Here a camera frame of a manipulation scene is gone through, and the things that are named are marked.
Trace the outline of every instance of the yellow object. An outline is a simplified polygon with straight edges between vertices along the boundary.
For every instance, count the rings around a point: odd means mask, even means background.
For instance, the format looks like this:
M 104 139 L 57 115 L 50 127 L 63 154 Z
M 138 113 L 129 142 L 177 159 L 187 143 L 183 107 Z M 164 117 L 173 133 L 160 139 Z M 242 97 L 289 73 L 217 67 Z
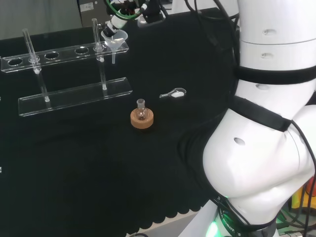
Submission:
M 303 187 L 301 187 L 295 194 L 292 196 L 292 208 L 297 209 L 300 207 L 301 195 L 302 195 Z M 307 207 L 308 205 L 308 194 L 304 193 L 304 201 L 303 207 Z M 316 197 L 312 198 L 311 208 L 316 209 Z

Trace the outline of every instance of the green cable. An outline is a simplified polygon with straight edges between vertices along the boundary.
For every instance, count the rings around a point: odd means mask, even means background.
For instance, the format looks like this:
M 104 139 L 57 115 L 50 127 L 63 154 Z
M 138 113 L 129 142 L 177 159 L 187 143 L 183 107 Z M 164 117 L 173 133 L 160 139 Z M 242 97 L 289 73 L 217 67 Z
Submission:
M 117 14 L 118 16 L 123 17 L 123 18 L 125 18 L 125 19 L 134 18 L 135 16 L 140 15 L 140 14 L 138 14 L 138 13 L 136 13 L 136 14 L 134 14 L 134 15 L 130 15 L 130 16 L 123 15 L 123 14 L 120 13 L 119 11 L 116 11 L 116 9 L 111 5 L 111 3 L 109 2 L 109 0 L 106 0 L 106 2 L 107 2 L 107 5 L 110 7 L 110 9 L 111 9 L 115 14 Z

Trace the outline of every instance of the clear acrylic rack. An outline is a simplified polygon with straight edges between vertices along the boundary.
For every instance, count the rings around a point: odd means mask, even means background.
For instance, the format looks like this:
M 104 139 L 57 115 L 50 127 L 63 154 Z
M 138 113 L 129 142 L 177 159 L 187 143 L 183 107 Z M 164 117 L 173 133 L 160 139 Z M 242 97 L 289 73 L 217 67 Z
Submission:
M 117 53 L 128 51 L 128 45 L 125 42 L 127 33 L 119 30 L 112 38 L 105 38 L 105 41 L 100 42 L 97 20 L 92 19 L 92 22 L 94 43 L 35 52 L 28 30 L 24 29 L 23 36 L 29 53 L 1 58 L 1 71 L 5 73 L 33 69 L 41 89 L 41 94 L 18 99 L 20 116 L 29 116 L 91 103 L 94 101 L 128 95 L 132 92 L 127 78 L 106 80 L 104 67 L 104 56 L 112 55 L 112 63 L 114 64 L 115 55 Z M 42 66 L 93 57 L 96 59 L 99 67 L 100 82 L 47 92 L 41 73 Z

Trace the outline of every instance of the black strap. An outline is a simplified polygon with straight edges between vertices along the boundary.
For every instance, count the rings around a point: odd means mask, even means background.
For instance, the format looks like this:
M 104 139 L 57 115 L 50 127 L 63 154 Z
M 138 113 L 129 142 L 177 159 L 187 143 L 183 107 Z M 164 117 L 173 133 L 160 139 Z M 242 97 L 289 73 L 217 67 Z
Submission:
M 277 229 L 277 218 L 263 225 L 245 225 L 232 221 L 221 209 L 219 216 L 225 229 L 233 237 L 272 237 Z
M 316 66 L 293 71 L 265 71 L 252 68 L 235 68 L 237 79 L 270 85 L 289 85 L 308 82 L 316 78 Z
M 291 120 L 238 96 L 232 97 L 229 108 L 247 119 L 280 132 L 285 132 L 291 125 Z

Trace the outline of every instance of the white wall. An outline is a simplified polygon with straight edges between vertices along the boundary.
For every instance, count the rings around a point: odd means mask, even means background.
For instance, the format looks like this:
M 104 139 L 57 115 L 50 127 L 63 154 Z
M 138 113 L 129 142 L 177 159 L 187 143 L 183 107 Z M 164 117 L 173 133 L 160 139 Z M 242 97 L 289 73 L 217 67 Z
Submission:
M 235 15 L 239 12 L 237 0 L 220 0 L 227 13 L 231 15 Z M 189 4 L 194 9 L 194 0 L 189 0 Z M 216 7 L 216 4 L 213 0 L 197 0 L 197 8 L 199 10 Z M 172 13 L 179 13 L 189 11 L 186 6 L 184 0 L 173 0 L 172 3 Z

